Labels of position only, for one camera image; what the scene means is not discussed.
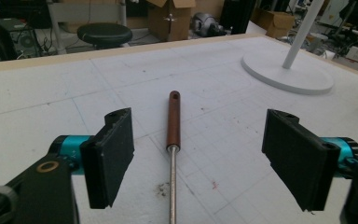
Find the chair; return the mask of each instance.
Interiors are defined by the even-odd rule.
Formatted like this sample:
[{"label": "chair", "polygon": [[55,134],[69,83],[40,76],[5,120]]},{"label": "chair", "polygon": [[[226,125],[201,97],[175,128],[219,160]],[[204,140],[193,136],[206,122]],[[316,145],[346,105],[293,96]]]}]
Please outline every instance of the chair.
[{"label": "chair", "polygon": [[59,54],[66,54],[59,22],[85,22],[85,25],[77,29],[77,36],[96,49],[116,48],[132,39],[132,31],[126,27],[125,0],[120,0],[119,4],[117,1],[115,4],[82,4],[55,3],[53,0],[47,0],[47,4]]}]

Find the round white base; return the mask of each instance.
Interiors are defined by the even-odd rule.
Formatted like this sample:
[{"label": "round white base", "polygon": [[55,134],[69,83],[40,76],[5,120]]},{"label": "round white base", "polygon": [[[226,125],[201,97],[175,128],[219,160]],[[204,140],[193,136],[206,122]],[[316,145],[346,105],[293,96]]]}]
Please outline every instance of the round white base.
[{"label": "round white base", "polygon": [[302,57],[295,60],[290,69],[285,69],[282,65],[286,55],[285,50],[252,52],[243,56],[241,63],[253,77],[284,91],[317,95],[333,88],[333,78],[312,63],[314,59]]}]

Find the white stand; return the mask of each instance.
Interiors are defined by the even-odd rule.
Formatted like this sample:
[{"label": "white stand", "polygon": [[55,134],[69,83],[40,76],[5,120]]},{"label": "white stand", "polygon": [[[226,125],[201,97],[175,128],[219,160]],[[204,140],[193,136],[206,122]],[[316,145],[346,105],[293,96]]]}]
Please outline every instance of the white stand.
[{"label": "white stand", "polygon": [[286,58],[286,52],[280,50],[259,50],[243,56],[243,68],[260,81],[284,91],[307,95],[328,93],[334,86],[334,80],[328,74],[306,60],[293,64],[323,2],[312,2]]}]

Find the metal rod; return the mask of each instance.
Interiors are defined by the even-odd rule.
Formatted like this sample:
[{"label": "metal rod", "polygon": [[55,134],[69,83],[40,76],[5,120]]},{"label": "metal rod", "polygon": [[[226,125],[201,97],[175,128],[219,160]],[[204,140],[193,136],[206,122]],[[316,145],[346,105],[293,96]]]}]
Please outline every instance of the metal rod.
[{"label": "metal rod", "polygon": [[121,25],[127,26],[127,9],[126,0],[120,1],[120,21]]},{"label": "metal rod", "polygon": [[54,8],[53,8],[53,1],[52,0],[47,0],[46,1],[48,4],[48,13],[50,14],[50,18],[51,18],[51,27],[54,31],[54,34],[56,36],[56,40],[57,40],[57,53],[58,54],[66,54],[66,48],[65,45],[63,44],[63,41],[61,39],[61,34],[60,34],[60,27],[58,25],[58,21],[56,20],[55,17],[55,12],[54,12]]},{"label": "metal rod", "polygon": [[348,10],[347,14],[345,15],[344,20],[342,21],[342,23],[339,25],[336,33],[333,35],[333,37],[337,37],[339,35],[339,33],[341,33],[342,31],[342,26],[345,25],[345,23],[347,22],[348,18],[350,17],[350,15],[352,14],[354,7],[356,6],[356,1],[353,1],[353,3],[351,4],[350,9]]},{"label": "metal rod", "polygon": [[170,223],[176,223],[176,153],[180,151],[180,93],[170,93],[168,110],[167,151],[171,156]]},{"label": "metal rod", "polygon": [[171,205],[170,205],[170,223],[176,223],[176,153],[179,147],[172,145],[168,147],[171,156]]}]

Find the white pole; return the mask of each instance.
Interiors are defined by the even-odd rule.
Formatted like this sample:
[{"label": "white pole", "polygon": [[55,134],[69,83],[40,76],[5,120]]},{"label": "white pole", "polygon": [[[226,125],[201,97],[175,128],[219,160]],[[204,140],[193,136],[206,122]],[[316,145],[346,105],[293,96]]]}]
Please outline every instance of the white pole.
[{"label": "white pole", "polygon": [[126,0],[120,1],[120,19],[121,25],[127,26]]},{"label": "white pole", "polygon": [[308,31],[310,30],[310,27],[312,26],[313,22],[316,19],[316,16],[318,15],[319,10],[322,7],[322,4],[324,3],[324,0],[313,0],[312,4],[310,5],[310,10],[307,12],[307,15],[305,16],[305,19],[303,20],[300,29],[298,30],[298,33],[296,35],[295,41],[292,44],[292,47],[289,50],[289,53],[287,53],[286,59],[283,63],[283,68],[290,69],[290,67],[293,64],[293,61],[295,60],[298,51],[301,48],[301,45],[304,43],[305,38],[307,37]]},{"label": "white pole", "polygon": [[54,11],[54,6],[53,6],[53,1],[52,0],[47,0],[46,1],[48,4],[48,13],[50,14],[50,19],[51,19],[51,29],[53,29],[54,34],[56,36],[56,40],[57,40],[57,53],[58,54],[66,54],[66,49],[65,49],[65,45],[63,44],[62,40],[61,40],[61,35],[60,35],[60,27],[58,26],[58,21],[55,18],[55,11]]}]

